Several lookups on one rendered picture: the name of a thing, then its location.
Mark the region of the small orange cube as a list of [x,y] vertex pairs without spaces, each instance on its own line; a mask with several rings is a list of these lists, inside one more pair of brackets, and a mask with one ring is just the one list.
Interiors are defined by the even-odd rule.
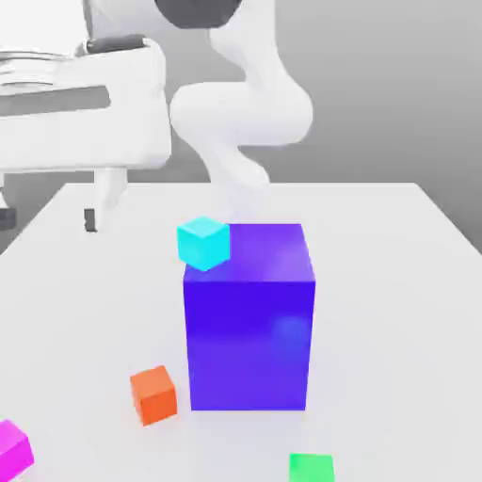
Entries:
[[144,426],[177,413],[175,386],[164,365],[130,376],[130,383],[134,405]]

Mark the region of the large purple box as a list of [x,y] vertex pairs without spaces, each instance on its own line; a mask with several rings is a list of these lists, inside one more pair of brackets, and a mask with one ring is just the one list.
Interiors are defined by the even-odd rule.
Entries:
[[230,260],[184,273],[191,408],[304,410],[316,281],[303,228],[230,231]]

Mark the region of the small cyan cube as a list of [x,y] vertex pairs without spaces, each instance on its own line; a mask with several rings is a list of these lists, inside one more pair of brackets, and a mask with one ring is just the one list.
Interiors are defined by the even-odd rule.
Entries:
[[208,271],[231,258],[230,225],[197,217],[177,227],[177,247],[181,261],[200,271]]

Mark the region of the small magenta cube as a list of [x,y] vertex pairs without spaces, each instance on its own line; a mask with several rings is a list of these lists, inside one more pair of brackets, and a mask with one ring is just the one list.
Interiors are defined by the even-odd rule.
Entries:
[[34,461],[27,435],[10,420],[0,422],[0,482],[9,482]]

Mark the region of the small green cube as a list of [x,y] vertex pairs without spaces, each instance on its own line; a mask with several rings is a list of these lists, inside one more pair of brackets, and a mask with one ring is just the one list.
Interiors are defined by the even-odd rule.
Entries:
[[335,482],[332,456],[291,454],[289,482]]

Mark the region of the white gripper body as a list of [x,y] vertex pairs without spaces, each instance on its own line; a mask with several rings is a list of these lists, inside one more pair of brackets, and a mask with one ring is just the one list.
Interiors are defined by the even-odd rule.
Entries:
[[86,40],[72,57],[0,47],[0,172],[163,165],[165,84],[148,38]]

